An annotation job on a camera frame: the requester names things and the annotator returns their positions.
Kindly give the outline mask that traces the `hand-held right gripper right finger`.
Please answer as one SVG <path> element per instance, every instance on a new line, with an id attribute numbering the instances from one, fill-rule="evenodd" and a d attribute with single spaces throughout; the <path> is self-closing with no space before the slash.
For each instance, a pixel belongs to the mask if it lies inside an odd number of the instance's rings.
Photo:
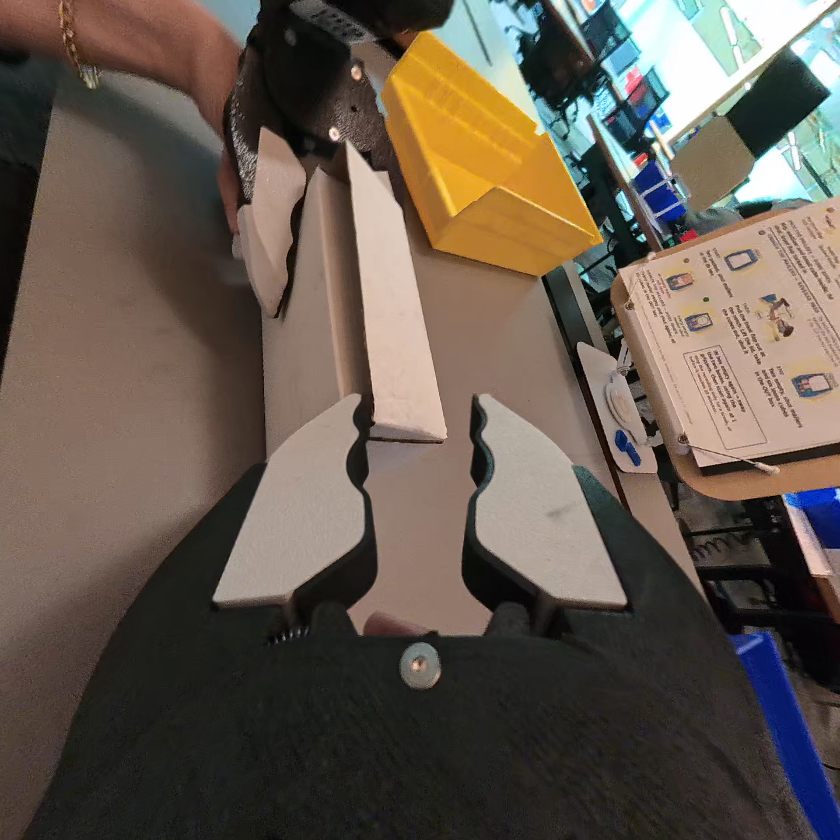
<path id="1" fill-rule="evenodd" d="M 565 608 L 619 613 L 628 597 L 574 465 L 550 437 L 489 394 L 471 400 L 461 575 L 494 612 L 524 608 L 533 630 Z"/>

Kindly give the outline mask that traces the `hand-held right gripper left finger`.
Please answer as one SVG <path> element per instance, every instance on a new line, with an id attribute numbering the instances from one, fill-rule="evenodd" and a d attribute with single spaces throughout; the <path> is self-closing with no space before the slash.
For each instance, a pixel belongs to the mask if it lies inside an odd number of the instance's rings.
<path id="1" fill-rule="evenodd" d="M 279 607 L 309 623 L 348 610 L 372 588 L 377 549 L 366 445 L 371 404 L 344 397 L 268 458 L 213 594 L 220 608 Z"/>

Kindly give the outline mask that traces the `white cardboard box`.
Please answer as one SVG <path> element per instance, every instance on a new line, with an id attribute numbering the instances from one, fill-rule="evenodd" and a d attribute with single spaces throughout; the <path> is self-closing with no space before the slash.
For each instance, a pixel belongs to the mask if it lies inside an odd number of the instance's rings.
<path id="1" fill-rule="evenodd" d="M 266 453 L 352 393 L 383 457 L 447 438 L 403 210 L 352 145 L 311 174 L 280 313 L 262 317 Z"/>

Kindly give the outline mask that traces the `person's left forearm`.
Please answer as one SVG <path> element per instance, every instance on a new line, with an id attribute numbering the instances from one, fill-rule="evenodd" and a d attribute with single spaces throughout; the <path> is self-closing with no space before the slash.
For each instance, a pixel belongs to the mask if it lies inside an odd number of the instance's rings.
<path id="1" fill-rule="evenodd" d="M 60 1 L 2 1 L 2 50 L 60 56 L 65 51 Z"/>

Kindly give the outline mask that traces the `person's left hand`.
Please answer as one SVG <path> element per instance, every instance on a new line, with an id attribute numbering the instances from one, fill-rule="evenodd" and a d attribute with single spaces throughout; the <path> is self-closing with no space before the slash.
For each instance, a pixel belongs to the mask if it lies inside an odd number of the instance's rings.
<path id="1" fill-rule="evenodd" d="M 93 64 L 179 91 L 224 142 L 224 115 L 242 46 L 204 5 L 187 1 L 84 1 L 74 19 Z"/>

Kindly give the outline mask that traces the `white round device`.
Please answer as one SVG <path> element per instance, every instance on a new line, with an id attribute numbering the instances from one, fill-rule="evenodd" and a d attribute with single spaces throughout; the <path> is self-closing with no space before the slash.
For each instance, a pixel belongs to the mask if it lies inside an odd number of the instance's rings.
<path id="1" fill-rule="evenodd" d="M 622 372 L 615 370 L 610 374 L 604 386 L 604 398 L 617 424 L 626 431 L 635 428 L 640 416 L 627 379 Z"/>

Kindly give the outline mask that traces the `black edged side table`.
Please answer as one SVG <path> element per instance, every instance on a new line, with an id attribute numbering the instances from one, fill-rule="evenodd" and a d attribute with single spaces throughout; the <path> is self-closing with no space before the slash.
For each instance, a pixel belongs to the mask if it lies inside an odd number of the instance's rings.
<path id="1" fill-rule="evenodd" d="M 595 432 L 600 448 L 601 461 L 605 462 L 604 469 L 607 470 L 610 477 L 609 480 L 601 478 L 601 482 L 606 486 L 612 486 L 613 494 L 618 495 L 618 492 L 622 490 L 618 470 L 608 451 L 606 437 L 592 400 L 577 346 L 579 343 L 584 343 L 602 353 L 606 353 L 607 347 L 602 335 L 602 328 L 595 318 L 592 304 L 579 273 L 579 267 L 575 262 L 568 260 L 561 266 L 552 269 L 543 276 L 542 282 L 558 324 L 563 345 L 570 357 L 572 371 L 584 402 L 587 418 Z"/>

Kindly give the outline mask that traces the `yellow plastic bin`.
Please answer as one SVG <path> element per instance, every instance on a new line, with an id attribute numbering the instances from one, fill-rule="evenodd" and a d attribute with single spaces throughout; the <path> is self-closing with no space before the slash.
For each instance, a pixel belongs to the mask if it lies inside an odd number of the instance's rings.
<path id="1" fill-rule="evenodd" d="M 602 242 L 551 136 L 436 35 L 414 39 L 381 98 L 435 249 L 540 277 Z"/>

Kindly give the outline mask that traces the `blue plastic crate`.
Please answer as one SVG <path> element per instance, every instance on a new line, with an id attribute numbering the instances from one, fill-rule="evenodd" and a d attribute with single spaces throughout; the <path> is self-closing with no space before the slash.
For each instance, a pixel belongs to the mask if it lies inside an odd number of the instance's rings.
<path id="1" fill-rule="evenodd" d="M 731 635 L 791 789 L 815 835 L 839 838 L 839 810 L 791 680 L 768 632 Z"/>

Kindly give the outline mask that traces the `black panel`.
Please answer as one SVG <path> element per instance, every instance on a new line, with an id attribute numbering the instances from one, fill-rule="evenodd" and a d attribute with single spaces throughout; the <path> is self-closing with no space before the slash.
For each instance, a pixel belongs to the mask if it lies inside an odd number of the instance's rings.
<path id="1" fill-rule="evenodd" d="M 830 95 L 804 60 L 786 48 L 724 116 L 758 160 Z"/>

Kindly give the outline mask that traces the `blue bin with white frame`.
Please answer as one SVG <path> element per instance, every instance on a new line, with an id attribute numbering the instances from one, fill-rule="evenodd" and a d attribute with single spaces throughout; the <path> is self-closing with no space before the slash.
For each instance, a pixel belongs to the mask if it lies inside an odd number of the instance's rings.
<path id="1" fill-rule="evenodd" d="M 686 216 L 686 199 L 679 190 L 676 179 L 657 158 L 649 159 L 640 168 L 633 179 L 633 185 L 658 223 L 677 223 Z"/>

